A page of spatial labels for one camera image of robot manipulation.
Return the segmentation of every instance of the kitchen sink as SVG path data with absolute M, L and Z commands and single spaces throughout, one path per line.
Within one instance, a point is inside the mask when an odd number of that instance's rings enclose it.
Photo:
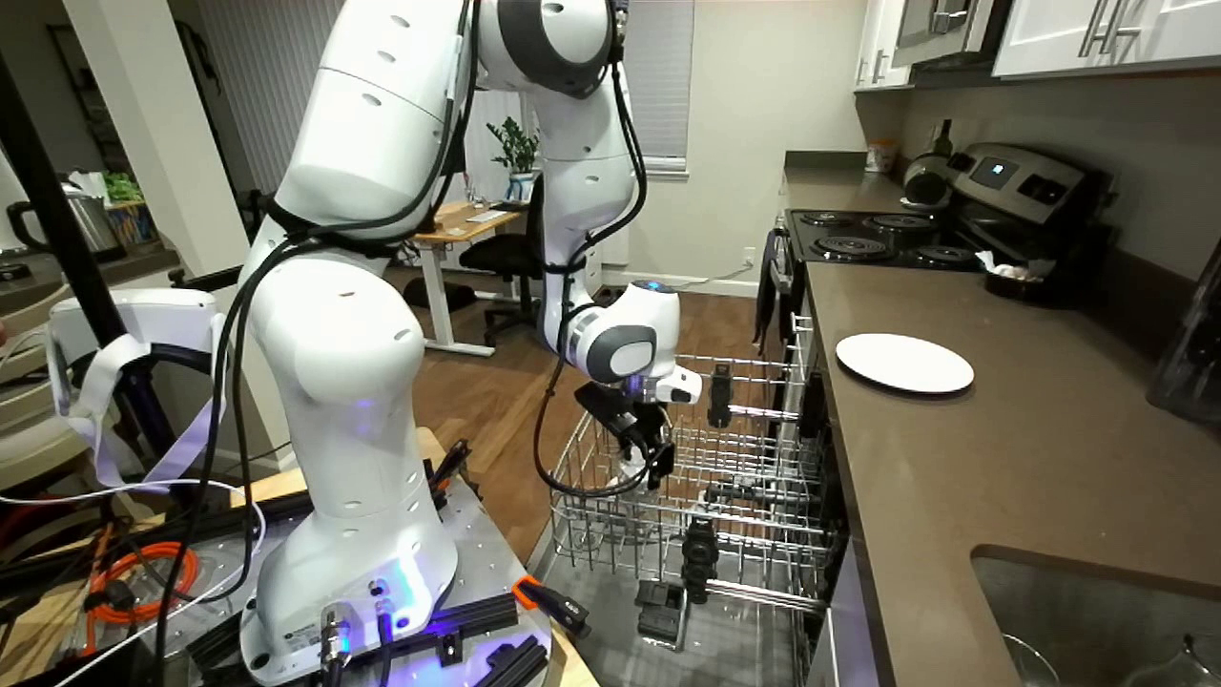
M 1021 548 L 971 548 L 975 585 L 1016 669 L 1051 662 L 1067 687 L 1118 687 L 1130 670 L 1184 651 L 1221 669 L 1221 591 L 1130 575 Z

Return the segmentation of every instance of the chair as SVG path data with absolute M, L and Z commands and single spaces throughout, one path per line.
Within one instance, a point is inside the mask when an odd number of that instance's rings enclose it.
M 497 342 L 497 337 L 513 324 L 534 329 L 529 279 L 540 279 L 540 178 L 534 184 L 529 206 L 508 211 L 525 211 L 525 234 L 497 234 L 457 260 L 460 267 L 513 281 L 513 304 L 485 310 L 485 342 Z

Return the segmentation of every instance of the desk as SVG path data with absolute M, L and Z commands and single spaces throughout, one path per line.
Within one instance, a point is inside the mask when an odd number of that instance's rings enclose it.
M 446 201 L 433 212 L 431 234 L 415 234 L 410 243 L 418 248 L 418 269 L 422 269 L 422 288 L 426 288 L 426 315 L 431 315 L 431 349 L 457 349 L 457 356 L 493 356 L 497 346 L 485 342 L 460 342 L 455 338 L 455 320 L 451 320 L 451 299 L 442 281 L 442 257 L 451 243 L 477 243 L 497 237 L 499 226 L 513 222 L 520 212 L 508 211 L 477 211 L 465 201 Z

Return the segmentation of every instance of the dishwasher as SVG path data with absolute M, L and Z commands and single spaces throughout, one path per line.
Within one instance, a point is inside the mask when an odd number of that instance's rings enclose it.
M 728 388 L 728 422 L 708 422 L 713 393 L 670 404 L 674 470 L 657 488 L 552 493 L 529 570 L 586 608 L 577 648 L 599 684 L 803 684 L 844 530 L 822 437 L 801 430 L 807 324 L 789 346 L 677 358 Z M 552 473 L 606 486 L 615 470 L 618 444 L 580 416 Z

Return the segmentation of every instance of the white plate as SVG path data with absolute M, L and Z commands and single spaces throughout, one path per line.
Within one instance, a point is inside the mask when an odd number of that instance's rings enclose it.
M 836 358 L 845 371 L 905 393 L 962 393 L 975 379 L 957 349 L 895 332 L 844 337 Z

